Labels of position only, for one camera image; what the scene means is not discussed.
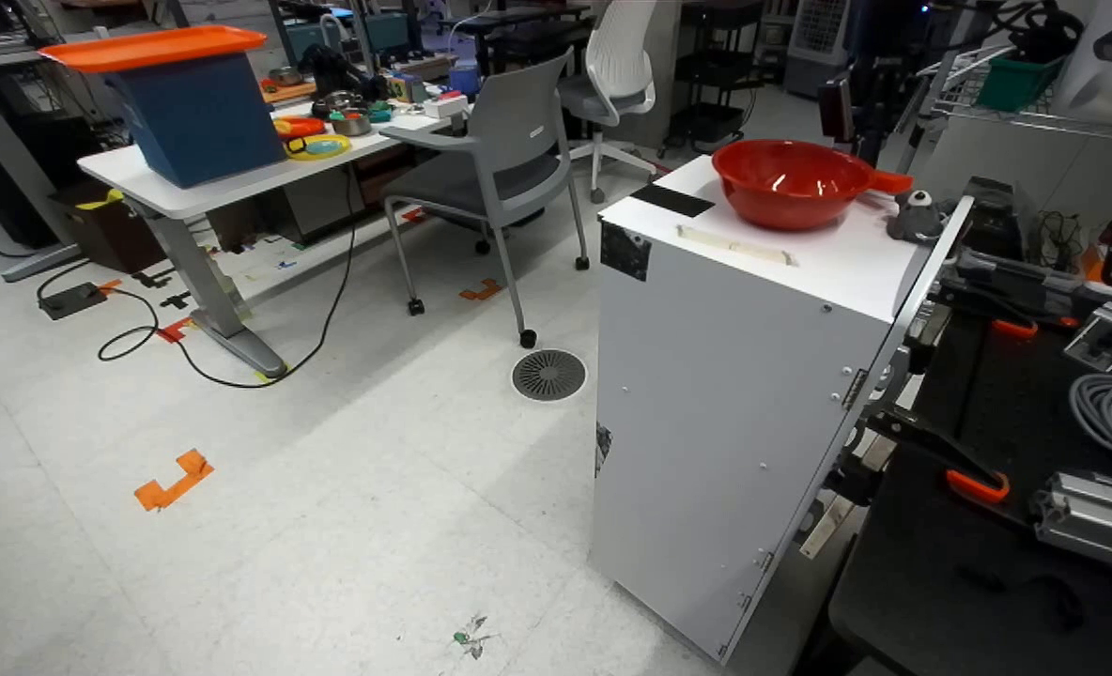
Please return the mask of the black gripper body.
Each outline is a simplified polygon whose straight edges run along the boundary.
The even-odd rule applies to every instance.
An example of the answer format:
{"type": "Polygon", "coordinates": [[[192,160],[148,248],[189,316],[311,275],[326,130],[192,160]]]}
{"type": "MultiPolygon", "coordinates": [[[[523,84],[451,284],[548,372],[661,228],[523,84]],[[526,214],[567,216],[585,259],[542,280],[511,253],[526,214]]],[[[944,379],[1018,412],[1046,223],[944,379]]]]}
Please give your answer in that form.
{"type": "Polygon", "coordinates": [[[918,89],[914,57],[853,57],[818,85],[818,121],[831,140],[885,135],[918,89]]]}

